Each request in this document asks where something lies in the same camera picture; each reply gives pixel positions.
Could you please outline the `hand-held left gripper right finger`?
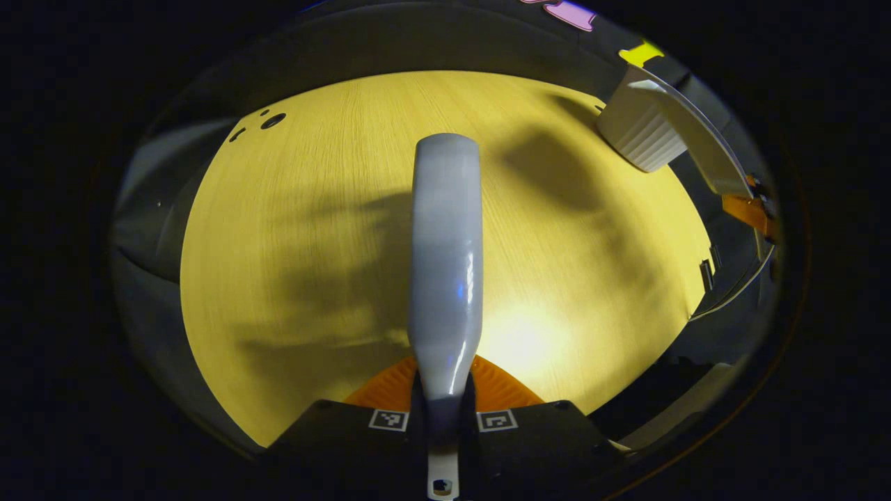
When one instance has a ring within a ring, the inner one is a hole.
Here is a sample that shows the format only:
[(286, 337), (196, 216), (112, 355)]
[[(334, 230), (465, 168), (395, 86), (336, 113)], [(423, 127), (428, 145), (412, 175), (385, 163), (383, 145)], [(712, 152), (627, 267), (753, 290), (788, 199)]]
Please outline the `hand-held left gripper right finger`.
[(621, 451), (569, 400), (544, 401), (482, 356), (470, 382), (465, 491), (565, 492), (621, 466)]

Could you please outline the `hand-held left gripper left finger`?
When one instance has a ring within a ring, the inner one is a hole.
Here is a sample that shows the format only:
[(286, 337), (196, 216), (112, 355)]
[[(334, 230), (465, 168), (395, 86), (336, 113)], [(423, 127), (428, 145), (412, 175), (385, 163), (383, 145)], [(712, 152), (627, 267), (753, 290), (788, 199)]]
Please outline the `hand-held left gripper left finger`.
[(411, 356), (345, 401), (317, 400), (268, 447), (268, 466), (295, 489), (423, 489), (423, 397)]

